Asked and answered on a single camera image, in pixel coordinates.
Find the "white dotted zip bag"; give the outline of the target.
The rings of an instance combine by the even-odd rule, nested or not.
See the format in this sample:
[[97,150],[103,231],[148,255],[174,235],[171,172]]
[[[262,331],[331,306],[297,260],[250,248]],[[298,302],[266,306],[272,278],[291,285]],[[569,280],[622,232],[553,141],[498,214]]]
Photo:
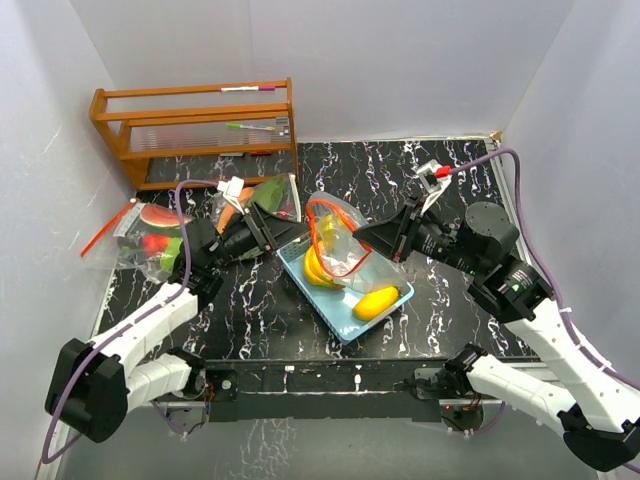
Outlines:
[[277,250],[308,232],[296,176],[285,173],[253,187],[232,177],[217,185],[214,219],[222,251],[231,261]]

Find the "clear bag orange zipper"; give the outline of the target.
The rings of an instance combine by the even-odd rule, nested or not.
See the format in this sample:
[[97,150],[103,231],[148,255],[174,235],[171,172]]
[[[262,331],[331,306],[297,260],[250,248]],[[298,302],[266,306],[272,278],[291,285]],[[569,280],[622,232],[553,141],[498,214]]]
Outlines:
[[357,228],[368,224],[357,208],[334,195],[317,191],[311,195],[305,211],[311,237],[317,221],[327,214],[335,214],[344,222],[323,239],[323,249],[316,250],[322,267],[336,283],[367,294],[387,286],[397,288],[401,278],[405,279],[389,260],[353,238]]
[[[137,198],[131,199],[81,250],[80,257],[84,263],[91,268],[135,269],[156,284],[166,281],[173,271],[168,273],[161,270],[161,253],[148,256],[142,246],[142,238],[147,234],[160,234],[183,240],[181,229],[180,226],[160,229],[146,225],[139,217],[146,204],[156,205]],[[184,216],[179,220],[180,224],[188,224],[192,218]]]

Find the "yellow banana bunch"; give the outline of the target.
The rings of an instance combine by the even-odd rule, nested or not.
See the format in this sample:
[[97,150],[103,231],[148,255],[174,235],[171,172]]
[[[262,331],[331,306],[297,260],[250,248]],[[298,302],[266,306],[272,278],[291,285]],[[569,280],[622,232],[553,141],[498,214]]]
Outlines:
[[337,226],[343,226],[344,222],[335,214],[327,214],[315,224],[312,232],[311,245],[307,249],[303,260],[303,273],[308,283],[313,286],[324,287],[332,290],[340,290],[343,285],[336,283],[324,270],[316,250],[322,250],[323,239],[329,237]]

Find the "yellow mango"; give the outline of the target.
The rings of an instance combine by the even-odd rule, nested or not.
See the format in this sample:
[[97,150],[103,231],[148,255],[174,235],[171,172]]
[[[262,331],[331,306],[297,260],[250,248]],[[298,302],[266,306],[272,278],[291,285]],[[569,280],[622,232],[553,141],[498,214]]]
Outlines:
[[399,290],[395,286],[369,292],[354,305],[352,313],[358,320],[372,321],[393,306],[398,297]]

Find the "watermelon slice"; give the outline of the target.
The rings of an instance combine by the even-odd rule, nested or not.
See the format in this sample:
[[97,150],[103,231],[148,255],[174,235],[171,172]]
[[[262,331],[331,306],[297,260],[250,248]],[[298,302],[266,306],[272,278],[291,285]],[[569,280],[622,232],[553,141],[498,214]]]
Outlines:
[[160,229],[178,228],[180,220],[176,212],[157,205],[146,204],[139,217],[142,222],[150,227]]

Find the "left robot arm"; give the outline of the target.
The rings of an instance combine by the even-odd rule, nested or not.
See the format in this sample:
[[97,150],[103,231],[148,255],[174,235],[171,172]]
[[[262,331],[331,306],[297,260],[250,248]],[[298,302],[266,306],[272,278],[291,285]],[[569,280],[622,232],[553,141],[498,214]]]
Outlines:
[[228,265],[252,250],[276,250],[308,230],[258,203],[234,214],[223,232],[206,219],[179,225],[178,255],[158,292],[110,330],[88,341],[72,339],[59,352],[45,410],[95,443],[151,400],[173,392],[200,396],[207,376],[195,355],[172,350],[154,361],[144,357],[213,302]]

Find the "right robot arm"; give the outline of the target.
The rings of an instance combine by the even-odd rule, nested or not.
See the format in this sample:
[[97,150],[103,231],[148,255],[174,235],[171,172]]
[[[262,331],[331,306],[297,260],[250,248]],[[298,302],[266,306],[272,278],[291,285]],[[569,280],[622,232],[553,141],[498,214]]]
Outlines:
[[639,455],[639,392],[594,365],[570,334],[557,295],[544,277],[512,253],[519,238],[499,205],[469,206],[459,227],[447,227],[425,203],[408,201],[395,215],[358,228],[362,245],[402,262],[413,252],[468,274],[468,293],[484,311],[523,339],[557,377],[552,385],[467,344],[432,380],[460,397],[499,399],[548,426],[583,463],[608,472]]

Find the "light blue plastic basket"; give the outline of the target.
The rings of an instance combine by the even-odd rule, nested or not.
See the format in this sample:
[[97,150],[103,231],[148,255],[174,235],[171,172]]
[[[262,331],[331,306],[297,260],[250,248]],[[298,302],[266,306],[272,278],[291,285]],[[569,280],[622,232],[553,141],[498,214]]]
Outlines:
[[327,324],[334,336],[346,345],[365,332],[381,323],[386,317],[396,312],[414,295],[414,287],[401,278],[399,297],[395,304],[389,307],[374,320],[366,322],[358,320],[352,313],[354,305],[365,295],[364,293],[344,287],[332,290],[313,286],[307,282],[303,273],[303,260],[311,240],[308,236],[295,240],[277,251],[285,271],[289,274],[305,299]]

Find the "wooden shelf rack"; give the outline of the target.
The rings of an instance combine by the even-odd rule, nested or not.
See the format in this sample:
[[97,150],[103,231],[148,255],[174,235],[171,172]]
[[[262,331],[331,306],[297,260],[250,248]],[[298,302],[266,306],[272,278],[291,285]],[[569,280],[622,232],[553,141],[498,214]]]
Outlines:
[[[221,87],[275,85],[271,92],[227,92]],[[178,182],[151,181],[155,160],[288,151],[298,174],[292,80],[95,91],[91,123],[138,191],[168,190]],[[233,130],[226,123],[274,126]]]

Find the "green pen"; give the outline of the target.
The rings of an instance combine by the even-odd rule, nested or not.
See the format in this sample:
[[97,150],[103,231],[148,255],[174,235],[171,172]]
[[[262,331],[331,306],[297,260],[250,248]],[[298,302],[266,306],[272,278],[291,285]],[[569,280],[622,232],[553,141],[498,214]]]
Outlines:
[[274,126],[258,126],[258,125],[248,125],[242,123],[226,123],[226,128],[233,130],[253,130],[253,131],[265,131],[265,132],[274,132],[276,131],[276,127]]

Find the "pink white pen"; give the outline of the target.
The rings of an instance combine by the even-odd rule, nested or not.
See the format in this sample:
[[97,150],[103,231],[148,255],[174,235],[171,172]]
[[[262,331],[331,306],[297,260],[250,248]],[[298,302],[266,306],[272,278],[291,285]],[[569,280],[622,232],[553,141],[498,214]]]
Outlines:
[[275,91],[275,85],[241,85],[233,87],[221,87],[219,91],[221,93],[227,92],[271,92]]

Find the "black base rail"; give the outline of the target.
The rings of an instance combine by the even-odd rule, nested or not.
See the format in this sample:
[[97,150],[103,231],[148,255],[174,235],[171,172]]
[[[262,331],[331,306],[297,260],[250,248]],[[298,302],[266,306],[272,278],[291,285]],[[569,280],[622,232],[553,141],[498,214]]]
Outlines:
[[438,422],[453,406],[478,407],[488,395],[439,390],[442,359],[209,360],[211,422],[263,419],[398,418]]

